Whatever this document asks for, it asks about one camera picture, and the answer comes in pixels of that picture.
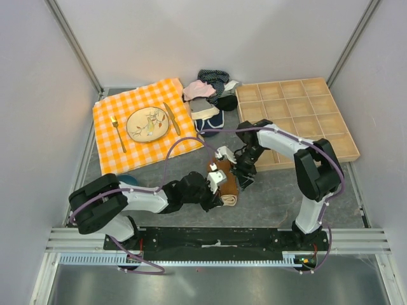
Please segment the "brown underwear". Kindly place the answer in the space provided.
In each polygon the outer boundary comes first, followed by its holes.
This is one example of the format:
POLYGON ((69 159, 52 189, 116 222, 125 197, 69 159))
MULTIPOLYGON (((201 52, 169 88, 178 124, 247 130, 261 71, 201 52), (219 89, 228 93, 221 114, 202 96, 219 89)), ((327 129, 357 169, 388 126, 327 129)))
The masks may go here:
POLYGON ((226 175, 226 181, 219 187, 218 195, 223 201, 223 205, 234 207, 238 200, 238 187, 236 177, 231 172, 231 163, 227 160, 213 158, 207 166, 207 171, 212 172, 211 164, 215 164, 218 170, 222 170, 226 175))

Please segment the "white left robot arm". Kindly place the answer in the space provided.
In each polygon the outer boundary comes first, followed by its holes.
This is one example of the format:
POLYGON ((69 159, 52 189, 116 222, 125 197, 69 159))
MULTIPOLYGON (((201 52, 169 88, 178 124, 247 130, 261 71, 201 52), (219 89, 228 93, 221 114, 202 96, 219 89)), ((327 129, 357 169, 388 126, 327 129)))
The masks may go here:
POLYGON ((181 180, 173 180, 159 187, 134 185, 134 179, 119 179, 108 173, 69 195, 72 214, 69 222, 80 234, 102 233, 113 236, 126 250, 139 244, 139 233, 127 211, 146 211, 171 214, 185 204, 200 205, 206 212, 223 205, 217 194, 226 175, 218 170, 206 177, 190 172, 181 180))

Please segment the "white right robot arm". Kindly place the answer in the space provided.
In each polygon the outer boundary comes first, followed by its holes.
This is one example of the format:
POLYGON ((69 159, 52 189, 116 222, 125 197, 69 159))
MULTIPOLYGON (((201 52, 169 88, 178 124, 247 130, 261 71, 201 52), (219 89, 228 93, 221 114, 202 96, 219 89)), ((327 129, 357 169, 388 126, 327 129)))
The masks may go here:
POLYGON ((300 138, 267 119, 255 124, 240 123, 236 135, 244 146, 235 152, 236 163, 231 172, 242 190, 254 182, 255 163, 265 151, 275 151, 294 162, 303 199, 293 222, 291 242, 298 250, 306 250, 314 243, 313 233, 322 227, 329 200, 343 191, 344 174, 333 146, 325 138, 300 138))

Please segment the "navy blue underwear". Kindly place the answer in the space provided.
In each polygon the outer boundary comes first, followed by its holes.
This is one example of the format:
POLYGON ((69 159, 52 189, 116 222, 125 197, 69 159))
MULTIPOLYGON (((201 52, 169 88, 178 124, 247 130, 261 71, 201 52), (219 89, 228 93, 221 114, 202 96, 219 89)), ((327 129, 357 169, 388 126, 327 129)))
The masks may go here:
POLYGON ((224 127, 224 111, 208 119, 194 120, 195 130, 201 137, 213 137, 224 127))

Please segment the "black underwear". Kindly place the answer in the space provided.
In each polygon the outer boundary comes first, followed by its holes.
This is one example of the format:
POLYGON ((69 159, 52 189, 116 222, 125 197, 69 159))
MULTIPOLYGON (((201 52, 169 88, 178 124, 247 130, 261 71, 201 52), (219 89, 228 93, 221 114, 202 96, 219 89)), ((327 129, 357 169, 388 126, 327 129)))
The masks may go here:
POLYGON ((220 111, 233 111, 238 106, 238 100, 235 95, 229 95, 225 97, 221 97, 217 100, 216 107, 220 111))

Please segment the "grey beige underwear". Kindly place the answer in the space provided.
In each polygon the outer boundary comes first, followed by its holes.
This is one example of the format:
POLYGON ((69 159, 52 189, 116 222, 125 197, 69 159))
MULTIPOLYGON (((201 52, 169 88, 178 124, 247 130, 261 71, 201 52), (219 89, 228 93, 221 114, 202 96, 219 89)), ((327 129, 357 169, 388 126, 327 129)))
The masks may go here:
POLYGON ((213 104, 209 103, 205 98, 195 98, 189 101, 191 118, 210 119, 211 117, 219 114, 219 109, 213 104))

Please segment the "pink underwear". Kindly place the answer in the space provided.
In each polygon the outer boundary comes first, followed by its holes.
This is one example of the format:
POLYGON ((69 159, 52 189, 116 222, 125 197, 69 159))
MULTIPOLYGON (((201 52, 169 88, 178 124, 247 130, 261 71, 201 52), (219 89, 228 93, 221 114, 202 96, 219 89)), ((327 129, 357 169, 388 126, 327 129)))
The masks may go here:
POLYGON ((185 101, 190 101, 195 98, 211 97, 215 93, 216 90, 212 85, 206 82, 202 82, 201 80, 196 80, 183 89, 183 96, 185 101))

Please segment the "striped dark underwear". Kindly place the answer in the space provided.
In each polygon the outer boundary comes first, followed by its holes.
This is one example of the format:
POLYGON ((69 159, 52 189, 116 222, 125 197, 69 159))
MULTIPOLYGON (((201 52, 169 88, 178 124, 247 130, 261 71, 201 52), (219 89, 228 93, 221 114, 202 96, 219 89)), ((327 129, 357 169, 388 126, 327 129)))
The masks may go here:
POLYGON ((201 69, 197 79, 211 85, 217 93, 223 93, 225 84, 230 81, 230 75, 225 71, 201 69))

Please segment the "blue bowl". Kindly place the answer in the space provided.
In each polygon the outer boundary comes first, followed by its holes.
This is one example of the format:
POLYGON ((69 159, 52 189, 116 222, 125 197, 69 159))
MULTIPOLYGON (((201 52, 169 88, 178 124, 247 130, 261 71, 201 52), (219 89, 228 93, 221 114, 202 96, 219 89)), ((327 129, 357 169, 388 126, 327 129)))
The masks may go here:
POLYGON ((122 174, 122 175, 117 175, 117 179, 125 184, 131 185, 131 186, 138 186, 139 183, 137 179, 131 175, 128 174, 122 174))

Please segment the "gold knife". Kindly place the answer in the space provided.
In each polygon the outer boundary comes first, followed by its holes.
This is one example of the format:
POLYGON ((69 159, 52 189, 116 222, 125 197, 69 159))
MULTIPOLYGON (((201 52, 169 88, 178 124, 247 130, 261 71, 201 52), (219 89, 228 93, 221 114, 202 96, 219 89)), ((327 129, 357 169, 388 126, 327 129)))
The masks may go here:
POLYGON ((163 103, 163 104, 165 106, 166 111, 168 112, 168 115, 169 115, 169 118, 171 119, 172 124, 174 125, 176 133, 178 134, 178 136, 180 136, 181 135, 181 130, 180 130, 179 125, 177 124, 176 117, 175 117, 174 113, 172 112, 171 108, 166 103, 163 103))

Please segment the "beige floral plate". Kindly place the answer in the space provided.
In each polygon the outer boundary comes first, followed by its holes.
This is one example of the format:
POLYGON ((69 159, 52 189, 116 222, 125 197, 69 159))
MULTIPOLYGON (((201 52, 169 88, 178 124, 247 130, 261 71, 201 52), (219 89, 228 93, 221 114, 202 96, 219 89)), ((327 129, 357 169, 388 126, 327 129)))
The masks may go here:
POLYGON ((126 129, 132 140, 139 143, 156 141, 169 130, 169 117, 158 107, 145 107, 133 112, 127 119, 126 129))

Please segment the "wooden compartment tray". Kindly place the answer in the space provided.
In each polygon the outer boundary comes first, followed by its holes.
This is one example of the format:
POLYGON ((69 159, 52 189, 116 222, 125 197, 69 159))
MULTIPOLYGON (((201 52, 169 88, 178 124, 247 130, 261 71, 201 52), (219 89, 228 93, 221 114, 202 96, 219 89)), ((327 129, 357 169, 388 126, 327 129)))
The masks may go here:
POLYGON ((268 119, 296 136, 328 139, 341 163, 360 157, 323 78, 242 85, 236 96, 241 122, 268 119))

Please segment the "orange checkered cloth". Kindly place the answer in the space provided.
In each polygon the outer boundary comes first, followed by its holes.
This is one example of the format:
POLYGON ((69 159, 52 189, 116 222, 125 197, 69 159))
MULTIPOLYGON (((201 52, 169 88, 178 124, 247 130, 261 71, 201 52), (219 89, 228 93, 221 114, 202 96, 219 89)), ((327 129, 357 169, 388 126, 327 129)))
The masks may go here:
POLYGON ((102 174, 125 173, 201 148, 177 78, 95 103, 93 122, 102 174))

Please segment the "gold fork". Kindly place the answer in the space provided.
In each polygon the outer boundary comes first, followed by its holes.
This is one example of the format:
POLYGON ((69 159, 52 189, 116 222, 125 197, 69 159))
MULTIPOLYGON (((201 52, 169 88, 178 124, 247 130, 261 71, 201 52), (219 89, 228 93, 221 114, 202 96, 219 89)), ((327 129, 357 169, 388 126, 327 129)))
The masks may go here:
POLYGON ((122 151, 124 153, 126 153, 127 149, 126 149, 125 144, 123 142, 123 139, 122 139, 122 137, 120 135, 118 120, 116 119, 116 116, 111 116, 110 119, 111 119, 111 123, 112 123, 113 127, 116 129, 116 132, 118 134, 118 138, 120 140, 122 151))

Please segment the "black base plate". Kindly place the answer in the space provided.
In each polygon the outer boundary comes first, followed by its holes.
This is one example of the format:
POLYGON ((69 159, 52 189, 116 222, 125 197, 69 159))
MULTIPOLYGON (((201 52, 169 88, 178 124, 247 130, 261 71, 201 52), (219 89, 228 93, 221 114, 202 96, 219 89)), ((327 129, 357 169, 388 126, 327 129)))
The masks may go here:
POLYGON ((303 237, 297 231, 256 227, 141 227, 123 242, 145 259, 281 259, 283 252, 328 249, 323 230, 303 237))

